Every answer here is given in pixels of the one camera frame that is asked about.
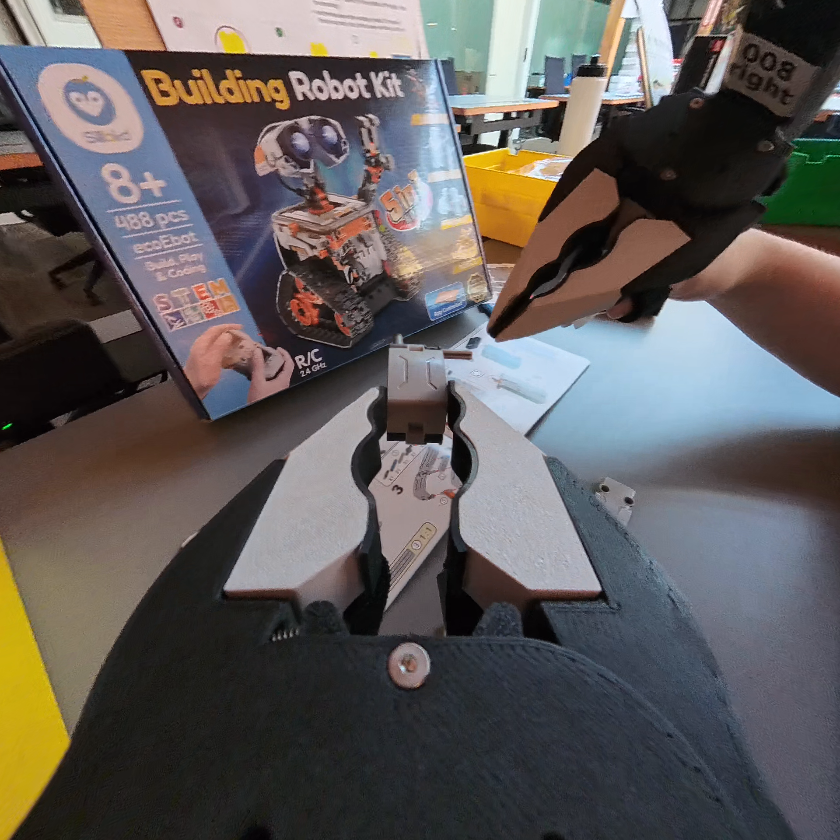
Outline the grey desk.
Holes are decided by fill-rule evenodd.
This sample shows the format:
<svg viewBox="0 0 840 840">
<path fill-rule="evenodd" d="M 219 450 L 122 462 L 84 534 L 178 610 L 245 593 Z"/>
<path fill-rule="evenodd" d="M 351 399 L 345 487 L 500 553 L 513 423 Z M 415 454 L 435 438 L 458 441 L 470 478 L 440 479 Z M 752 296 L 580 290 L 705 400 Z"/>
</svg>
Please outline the grey desk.
<svg viewBox="0 0 840 840">
<path fill-rule="evenodd" d="M 686 597 L 770 797 L 838 838 L 838 398 L 708 303 L 541 340 L 587 372 L 532 440 L 591 488 Z M 385 380 L 385 352 L 215 423 L 157 385 L 2 453 L 2 541 L 65 729 L 190 535 Z"/>
</svg>

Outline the wooden post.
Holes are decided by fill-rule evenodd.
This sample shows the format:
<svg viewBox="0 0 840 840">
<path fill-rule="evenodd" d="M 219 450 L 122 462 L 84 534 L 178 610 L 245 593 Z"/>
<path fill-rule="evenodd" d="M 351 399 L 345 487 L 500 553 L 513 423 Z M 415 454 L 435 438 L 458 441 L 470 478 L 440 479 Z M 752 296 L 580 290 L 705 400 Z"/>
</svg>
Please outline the wooden post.
<svg viewBox="0 0 840 840">
<path fill-rule="evenodd" d="M 625 28 L 625 17 L 623 15 L 625 1 L 611 1 L 602 33 L 601 44 L 598 49 L 600 63 L 605 67 L 605 82 L 613 73 L 618 47 L 620 46 L 623 31 Z"/>
</svg>

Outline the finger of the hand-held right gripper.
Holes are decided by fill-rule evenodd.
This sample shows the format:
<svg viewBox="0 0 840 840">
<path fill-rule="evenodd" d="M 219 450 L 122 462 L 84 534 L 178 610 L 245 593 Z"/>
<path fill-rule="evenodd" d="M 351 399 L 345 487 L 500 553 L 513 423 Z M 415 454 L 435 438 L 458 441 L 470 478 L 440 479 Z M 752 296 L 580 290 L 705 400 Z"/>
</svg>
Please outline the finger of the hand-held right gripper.
<svg viewBox="0 0 840 840">
<path fill-rule="evenodd" d="M 603 236 L 592 238 L 589 248 L 578 251 L 568 272 L 558 276 L 557 289 L 536 302 L 536 314 L 527 313 L 524 327 L 514 328 L 513 337 L 507 340 L 568 325 L 609 309 L 628 283 L 690 242 L 675 223 L 641 216 L 622 228 L 603 251 L 612 225 L 613 215 L 604 222 Z"/>
<path fill-rule="evenodd" d="M 555 291 L 580 249 L 603 236 L 604 222 L 620 204 L 616 179 L 600 170 L 588 174 L 537 226 L 511 269 L 489 320 L 489 336 L 513 337 L 536 302 Z"/>
</svg>

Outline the white printed task sheet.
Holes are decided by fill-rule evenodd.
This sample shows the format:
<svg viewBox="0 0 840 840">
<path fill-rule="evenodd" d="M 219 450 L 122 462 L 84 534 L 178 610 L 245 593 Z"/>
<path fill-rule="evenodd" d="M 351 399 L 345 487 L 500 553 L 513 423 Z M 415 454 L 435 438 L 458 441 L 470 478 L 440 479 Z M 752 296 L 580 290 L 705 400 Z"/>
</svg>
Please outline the white printed task sheet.
<svg viewBox="0 0 840 840">
<path fill-rule="evenodd" d="M 170 51 L 427 59 L 418 1 L 148 1 Z"/>
</svg>

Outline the person's right hand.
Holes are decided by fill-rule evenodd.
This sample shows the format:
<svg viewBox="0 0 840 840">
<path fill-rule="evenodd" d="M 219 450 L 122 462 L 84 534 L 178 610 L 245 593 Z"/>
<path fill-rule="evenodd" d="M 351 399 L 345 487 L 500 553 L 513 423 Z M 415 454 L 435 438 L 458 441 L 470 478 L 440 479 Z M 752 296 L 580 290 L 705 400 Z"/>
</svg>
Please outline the person's right hand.
<svg viewBox="0 0 840 840">
<path fill-rule="evenodd" d="M 729 248 L 700 273 L 672 286 L 667 297 L 654 297 L 654 302 L 648 303 L 622 298 L 606 311 L 605 316 L 617 322 L 640 322 L 657 317 L 668 299 L 708 301 L 717 298 L 739 284 L 742 279 L 741 262 L 741 258 Z"/>
</svg>

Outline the grey axle with connector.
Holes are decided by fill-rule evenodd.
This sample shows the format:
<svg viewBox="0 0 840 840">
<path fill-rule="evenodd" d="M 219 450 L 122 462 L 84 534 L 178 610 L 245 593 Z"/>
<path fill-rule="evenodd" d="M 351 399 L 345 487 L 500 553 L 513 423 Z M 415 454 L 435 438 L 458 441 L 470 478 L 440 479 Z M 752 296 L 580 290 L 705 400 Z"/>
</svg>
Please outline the grey axle with connector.
<svg viewBox="0 0 840 840">
<path fill-rule="evenodd" d="M 408 350 L 412 352 L 431 353 L 440 356 L 448 361 L 471 361 L 473 359 L 472 350 L 442 350 L 438 347 L 426 346 L 419 343 L 407 343 L 403 340 L 402 335 L 395 336 L 392 344 L 392 349 Z"/>
</svg>

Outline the yellow plastic bin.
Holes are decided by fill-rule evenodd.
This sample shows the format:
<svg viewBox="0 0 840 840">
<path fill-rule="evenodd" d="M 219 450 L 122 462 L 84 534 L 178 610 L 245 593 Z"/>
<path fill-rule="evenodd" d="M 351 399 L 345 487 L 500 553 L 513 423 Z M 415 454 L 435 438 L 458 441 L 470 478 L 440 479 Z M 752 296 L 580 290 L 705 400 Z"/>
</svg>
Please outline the yellow plastic bin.
<svg viewBox="0 0 840 840">
<path fill-rule="evenodd" d="M 69 744 L 53 687 L 1 551 L 1 838 L 14 835 Z"/>
<path fill-rule="evenodd" d="M 516 174 L 547 152 L 492 150 L 464 158 L 476 221 L 484 238 L 524 247 L 557 182 Z"/>
</svg>

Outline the grey building block shell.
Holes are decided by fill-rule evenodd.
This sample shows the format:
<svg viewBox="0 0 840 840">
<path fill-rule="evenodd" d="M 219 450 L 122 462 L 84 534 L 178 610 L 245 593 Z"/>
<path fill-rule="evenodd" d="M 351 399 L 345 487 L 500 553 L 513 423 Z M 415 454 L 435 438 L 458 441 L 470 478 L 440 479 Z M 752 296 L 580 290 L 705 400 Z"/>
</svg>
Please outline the grey building block shell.
<svg viewBox="0 0 840 840">
<path fill-rule="evenodd" d="M 445 352 L 396 337 L 388 349 L 388 440 L 408 445 L 442 444 L 447 424 Z"/>
</svg>

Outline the blue robot kit box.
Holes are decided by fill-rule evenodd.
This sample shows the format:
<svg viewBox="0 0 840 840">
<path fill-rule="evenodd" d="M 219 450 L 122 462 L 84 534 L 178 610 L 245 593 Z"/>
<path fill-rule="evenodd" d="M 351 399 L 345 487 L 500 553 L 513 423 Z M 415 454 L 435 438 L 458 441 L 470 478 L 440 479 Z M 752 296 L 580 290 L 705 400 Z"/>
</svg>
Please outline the blue robot kit box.
<svg viewBox="0 0 840 840">
<path fill-rule="evenodd" d="M 434 60 L 4 46 L 2 91 L 207 420 L 490 299 Z"/>
</svg>

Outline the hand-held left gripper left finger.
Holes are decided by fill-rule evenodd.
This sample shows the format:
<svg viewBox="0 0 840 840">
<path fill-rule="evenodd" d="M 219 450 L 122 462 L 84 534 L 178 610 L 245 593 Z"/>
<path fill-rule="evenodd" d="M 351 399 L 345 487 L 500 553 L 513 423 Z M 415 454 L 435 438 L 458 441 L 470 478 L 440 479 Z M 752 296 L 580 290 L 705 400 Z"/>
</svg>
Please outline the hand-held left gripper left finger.
<svg viewBox="0 0 840 840">
<path fill-rule="evenodd" d="M 341 613 L 381 601 L 389 585 L 369 485 L 382 464 L 385 389 L 374 387 L 292 449 L 224 585 L 231 597 L 276 597 Z"/>
</svg>

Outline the black box with green light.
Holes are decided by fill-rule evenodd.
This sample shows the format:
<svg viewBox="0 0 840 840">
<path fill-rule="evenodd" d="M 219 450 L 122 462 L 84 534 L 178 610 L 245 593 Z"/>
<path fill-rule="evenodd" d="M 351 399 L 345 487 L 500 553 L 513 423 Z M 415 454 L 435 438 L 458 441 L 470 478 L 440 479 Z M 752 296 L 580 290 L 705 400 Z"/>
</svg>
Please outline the black box with green light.
<svg viewBox="0 0 840 840">
<path fill-rule="evenodd" d="M 133 391 L 88 324 L 33 327 L 1 345 L 2 449 L 53 430 L 59 417 L 84 416 Z"/>
</svg>

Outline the grey building panel with holes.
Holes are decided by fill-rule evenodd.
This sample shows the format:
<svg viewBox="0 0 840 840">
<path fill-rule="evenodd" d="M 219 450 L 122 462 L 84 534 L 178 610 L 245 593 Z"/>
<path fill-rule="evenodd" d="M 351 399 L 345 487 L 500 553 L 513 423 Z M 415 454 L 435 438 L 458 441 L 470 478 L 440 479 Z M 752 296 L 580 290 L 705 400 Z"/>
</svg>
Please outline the grey building panel with holes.
<svg viewBox="0 0 840 840">
<path fill-rule="evenodd" d="M 617 479 L 605 476 L 595 483 L 594 492 L 603 507 L 623 526 L 634 512 L 636 491 Z"/>
</svg>

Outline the wood-edged office desk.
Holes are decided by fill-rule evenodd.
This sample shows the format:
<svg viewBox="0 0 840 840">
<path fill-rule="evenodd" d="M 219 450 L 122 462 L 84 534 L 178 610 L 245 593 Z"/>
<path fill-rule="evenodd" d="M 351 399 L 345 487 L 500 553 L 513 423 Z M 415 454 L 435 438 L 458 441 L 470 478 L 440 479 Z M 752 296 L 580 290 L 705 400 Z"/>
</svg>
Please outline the wood-edged office desk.
<svg viewBox="0 0 840 840">
<path fill-rule="evenodd" d="M 543 111 L 559 107 L 556 99 L 492 98 L 486 94 L 448 97 L 463 155 L 508 147 L 511 132 L 538 126 Z"/>
</svg>

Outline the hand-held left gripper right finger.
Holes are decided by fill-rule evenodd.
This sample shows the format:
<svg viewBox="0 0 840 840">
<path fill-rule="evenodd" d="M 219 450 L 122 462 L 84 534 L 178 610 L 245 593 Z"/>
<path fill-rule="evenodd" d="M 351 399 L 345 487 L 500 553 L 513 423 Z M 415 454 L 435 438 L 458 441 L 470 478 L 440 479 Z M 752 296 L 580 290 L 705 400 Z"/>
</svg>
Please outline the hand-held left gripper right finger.
<svg viewBox="0 0 840 840">
<path fill-rule="evenodd" d="M 593 602 L 602 583 L 542 450 L 462 385 L 448 386 L 451 504 L 444 614 Z"/>
</svg>

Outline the white water bottle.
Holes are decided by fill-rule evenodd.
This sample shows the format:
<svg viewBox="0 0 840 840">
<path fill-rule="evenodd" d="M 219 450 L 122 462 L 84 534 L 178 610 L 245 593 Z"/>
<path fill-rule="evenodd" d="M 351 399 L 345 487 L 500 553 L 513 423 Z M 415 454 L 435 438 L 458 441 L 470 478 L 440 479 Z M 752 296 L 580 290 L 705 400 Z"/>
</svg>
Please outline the white water bottle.
<svg viewBox="0 0 840 840">
<path fill-rule="evenodd" d="M 575 157 L 592 141 L 607 85 L 599 55 L 580 65 L 570 85 L 559 138 L 559 154 Z"/>
</svg>

